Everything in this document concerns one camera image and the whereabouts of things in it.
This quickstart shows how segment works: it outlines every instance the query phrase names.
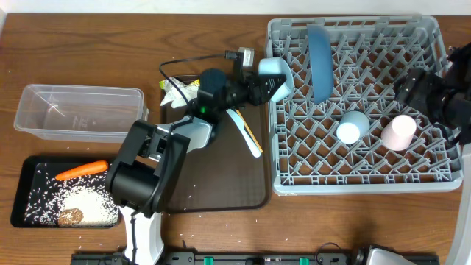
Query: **table surface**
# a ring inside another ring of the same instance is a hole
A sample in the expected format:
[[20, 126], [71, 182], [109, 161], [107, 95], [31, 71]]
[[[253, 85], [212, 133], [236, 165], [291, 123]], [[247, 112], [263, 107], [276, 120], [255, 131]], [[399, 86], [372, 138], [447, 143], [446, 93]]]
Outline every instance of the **table surface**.
[[[118, 144], [43, 141], [13, 129], [22, 89], [31, 83], [140, 88], [160, 121], [160, 62], [239, 46], [263, 54], [266, 25], [279, 15], [11, 14], [0, 40], [0, 264], [69, 264], [77, 251], [115, 251], [124, 224], [110, 229], [18, 229], [10, 224], [21, 164], [37, 154], [113, 154]], [[470, 41], [470, 17], [437, 17], [445, 46]], [[169, 66], [199, 73], [229, 62]], [[313, 252], [325, 242], [352, 249], [376, 243], [400, 252], [434, 252], [445, 261], [461, 191], [441, 194], [279, 197], [260, 210], [164, 214], [166, 246], [200, 252]]]

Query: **black base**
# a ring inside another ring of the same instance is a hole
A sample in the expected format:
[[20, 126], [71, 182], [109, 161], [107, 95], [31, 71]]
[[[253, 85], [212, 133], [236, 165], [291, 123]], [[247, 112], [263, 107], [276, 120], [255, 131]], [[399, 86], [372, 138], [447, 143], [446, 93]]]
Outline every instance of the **black base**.
[[[111, 255], [72, 255], [71, 265], [128, 265], [128, 260], [117, 258], [120, 253]], [[350, 255], [344, 253], [320, 253], [322, 265], [350, 265]], [[405, 259], [416, 265], [440, 265], [436, 255], [405, 255]], [[161, 265], [319, 265], [314, 255], [246, 255], [246, 254], [198, 254], [192, 252], [170, 252]]]

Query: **dish rack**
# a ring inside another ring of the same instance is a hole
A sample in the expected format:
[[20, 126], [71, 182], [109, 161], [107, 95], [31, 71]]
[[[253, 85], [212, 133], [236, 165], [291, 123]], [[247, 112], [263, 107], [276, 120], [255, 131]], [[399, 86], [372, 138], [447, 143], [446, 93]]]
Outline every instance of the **dish rack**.
[[[315, 105], [306, 24], [330, 35], [334, 90]], [[411, 68], [442, 76], [446, 51], [435, 18], [371, 16], [281, 18], [268, 24], [266, 57], [283, 57], [294, 90], [269, 103], [273, 189], [279, 195], [390, 194], [451, 191], [463, 180], [460, 146], [450, 146], [438, 127], [394, 100], [393, 83]], [[338, 140], [343, 114], [365, 113], [368, 133], [354, 144]], [[397, 115], [415, 119], [409, 148], [382, 145], [382, 129]]]

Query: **pink cup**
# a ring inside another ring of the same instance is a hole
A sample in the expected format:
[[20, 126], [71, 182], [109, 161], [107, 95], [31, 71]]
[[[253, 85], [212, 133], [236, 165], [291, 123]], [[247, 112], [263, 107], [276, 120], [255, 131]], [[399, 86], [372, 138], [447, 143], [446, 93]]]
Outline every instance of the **pink cup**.
[[416, 129], [417, 125], [413, 118], [407, 115], [399, 115], [383, 129], [381, 140], [388, 149], [402, 151], [411, 145]]

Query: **black tray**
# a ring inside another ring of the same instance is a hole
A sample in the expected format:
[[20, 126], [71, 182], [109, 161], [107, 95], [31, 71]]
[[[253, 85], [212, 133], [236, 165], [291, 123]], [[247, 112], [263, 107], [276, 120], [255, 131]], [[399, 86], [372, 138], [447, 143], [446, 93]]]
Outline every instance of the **black tray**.
[[[42, 191], [49, 190], [48, 194], [45, 197], [39, 196], [43, 202], [52, 198], [52, 193], [54, 188], [49, 189], [49, 184], [47, 180], [53, 179], [57, 174], [62, 173], [66, 170], [72, 169], [77, 166], [81, 166], [86, 163], [91, 163], [97, 160], [108, 160], [112, 159], [103, 159], [103, 158], [77, 158], [77, 157], [59, 157], [59, 156], [31, 156], [23, 162], [23, 168], [21, 169], [20, 180], [18, 182], [18, 189], [16, 190], [15, 201], [13, 203], [12, 215], [10, 217], [10, 222], [14, 227], [56, 227], [62, 228], [57, 225], [45, 225], [40, 222], [32, 223], [31, 219], [25, 220], [25, 213], [29, 203], [29, 193], [30, 191], [38, 190], [41, 188]], [[75, 184], [79, 178], [69, 180], [70, 185]], [[105, 184], [105, 179], [97, 180], [89, 186], [100, 186]], [[116, 223], [111, 225], [97, 225], [97, 226], [77, 226], [77, 228], [109, 228], [117, 225], [119, 223], [119, 216], [116, 218]]]
[[[181, 119], [185, 108], [164, 108], [164, 121]], [[254, 158], [237, 126], [224, 115], [213, 143], [186, 155], [168, 213], [239, 211], [263, 207], [272, 194], [270, 146], [265, 107], [247, 105], [245, 121], [262, 146]]]

